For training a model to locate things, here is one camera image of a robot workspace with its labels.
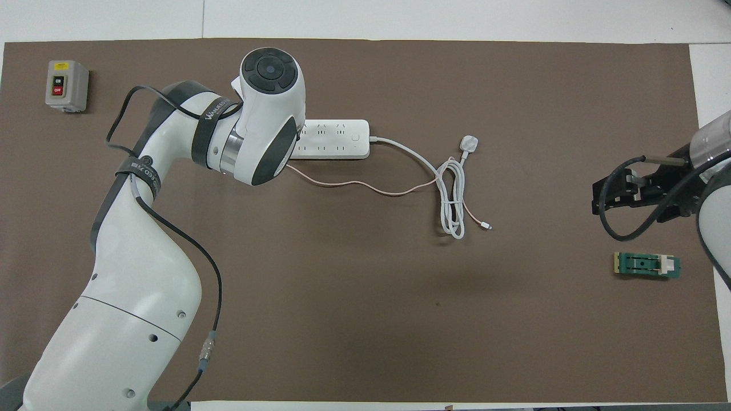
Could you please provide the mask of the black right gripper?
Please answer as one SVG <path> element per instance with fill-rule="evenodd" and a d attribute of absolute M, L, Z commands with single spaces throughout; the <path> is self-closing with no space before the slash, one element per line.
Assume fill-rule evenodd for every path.
<path fill-rule="evenodd" d="M 661 221 L 668 222 L 677 217 L 690 217 L 697 213 L 702 195 L 702 190 L 699 189 L 699 177 L 692 177 L 685 184 L 681 182 L 694 172 L 690 150 L 677 149 L 666 156 L 663 163 L 658 157 L 654 159 L 650 155 L 644 157 L 643 163 L 658 165 L 655 172 L 638 175 L 636 171 L 629 168 L 619 172 L 608 185 L 606 182 L 609 176 L 592 184 L 593 215 L 600 213 L 600 194 L 605 185 L 608 187 L 605 199 L 606 209 L 612 208 L 614 204 L 621 202 L 624 198 L 628 198 L 629 206 L 655 206 L 668 198 L 671 190 L 678 189 L 661 213 Z"/>

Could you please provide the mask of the white power strip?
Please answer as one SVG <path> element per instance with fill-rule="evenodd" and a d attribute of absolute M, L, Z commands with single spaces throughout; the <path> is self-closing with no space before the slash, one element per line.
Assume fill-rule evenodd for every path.
<path fill-rule="evenodd" d="M 307 119 L 291 159 L 365 159 L 370 154 L 370 137 L 364 119 Z"/>

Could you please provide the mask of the brown table mat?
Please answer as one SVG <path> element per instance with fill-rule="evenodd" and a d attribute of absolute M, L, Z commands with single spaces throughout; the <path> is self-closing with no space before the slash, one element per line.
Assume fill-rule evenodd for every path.
<path fill-rule="evenodd" d="M 442 163 L 464 135 L 465 202 L 493 229 L 444 236 L 433 186 L 388 198 L 290 170 L 259 187 L 177 160 L 154 208 L 223 278 L 191 400 L 722 402 L 711 263 L 692 218 L 619 243 L 592 184 L 698 128 L 686 45 L 294 39 L 8 43 L 0 90 L 0 385 L 34 369 L 91 278 L 89 233 L 124 153 L 105 136 L 135 85 L 235 97 L 279 47 L 310 119 L 365 119 Z M 45 104 L 48 62 L 90 70 L 78 114 Z M 673 255 L 621 279 L 613 253 Z"/>

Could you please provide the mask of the green knife switch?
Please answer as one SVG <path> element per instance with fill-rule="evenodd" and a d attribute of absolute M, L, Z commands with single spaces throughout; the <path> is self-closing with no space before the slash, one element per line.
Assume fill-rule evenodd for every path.
<path fill-rule="evenodd" d="M 678 279 L 681 276 L 681 259 L 673 255 L 614 252 L 612 267 L 614 275 L 621 279 Z"/>

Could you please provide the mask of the grey push-button switch box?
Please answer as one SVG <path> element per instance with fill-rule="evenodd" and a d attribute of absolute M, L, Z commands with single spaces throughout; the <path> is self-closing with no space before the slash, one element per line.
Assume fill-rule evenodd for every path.
<path fill-rule="evenodd" d="M 45 104 L 62 112 L 78 114 L 88 104 L 90 70 L 73 60 L 48 62 Z"/>

